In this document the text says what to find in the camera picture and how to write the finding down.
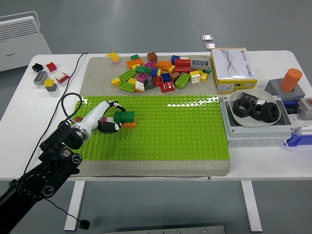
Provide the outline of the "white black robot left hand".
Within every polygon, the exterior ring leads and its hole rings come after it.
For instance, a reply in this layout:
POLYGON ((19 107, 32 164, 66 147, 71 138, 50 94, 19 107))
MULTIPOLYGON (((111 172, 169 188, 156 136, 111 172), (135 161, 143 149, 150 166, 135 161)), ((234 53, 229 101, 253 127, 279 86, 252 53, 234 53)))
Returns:
POLYGON ((98 127, 98 121, 101 120, 103 115, 111 107, 116 107, 124 112, 126 111, 126 109, 118 104, 117 101, 102 101, 93 110, 91 110, 81 122, 75 123, 72 126, 73 129, 82 134, 81 138, 83 139, 83 142, 90 139, 92 131, 98 127))

